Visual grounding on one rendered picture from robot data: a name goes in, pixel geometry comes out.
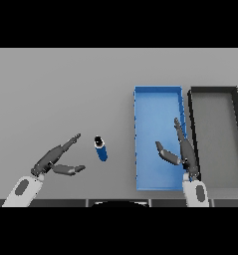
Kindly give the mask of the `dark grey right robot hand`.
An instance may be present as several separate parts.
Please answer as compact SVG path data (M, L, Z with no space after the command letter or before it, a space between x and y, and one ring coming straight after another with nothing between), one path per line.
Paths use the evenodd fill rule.
M191 143L187 138L184 137L184 132L178 118L174 119L174 127L176 129L178 142L180 145L180 156L177 156L171 151L164 149L162 144L157 141L155 145L158 151L158 155L173 165L181 164L191 179L198 179L200 176L200 171L197 163L197 158Z

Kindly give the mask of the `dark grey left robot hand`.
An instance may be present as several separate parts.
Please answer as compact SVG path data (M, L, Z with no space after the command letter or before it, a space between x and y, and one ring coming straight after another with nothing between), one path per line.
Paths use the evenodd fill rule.
M39 177L41 174L46 174L50 170L55 173L72 176L76 173L84 170L86 167L84 165L78 166L68 166L58 164L61 156L74 144L77 142L81 135L78 133L69 139L64 145L57 145L50 149L43 157L41 157L37 163L31 169L31 173Z

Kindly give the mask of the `blue bin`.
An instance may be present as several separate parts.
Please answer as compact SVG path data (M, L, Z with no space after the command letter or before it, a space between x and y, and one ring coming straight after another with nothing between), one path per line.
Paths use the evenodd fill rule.
M155 143L159 141L165 149L180 156L174 119L178 118L187 136L182 87L135 86L133 96L136 189L181 190L182 165L163 160Z

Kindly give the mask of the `dark grey bin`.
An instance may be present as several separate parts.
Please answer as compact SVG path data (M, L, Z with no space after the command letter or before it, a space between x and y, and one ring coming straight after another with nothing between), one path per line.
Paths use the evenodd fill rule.
M208 188L238 188L238 88L191 87L192 140Z

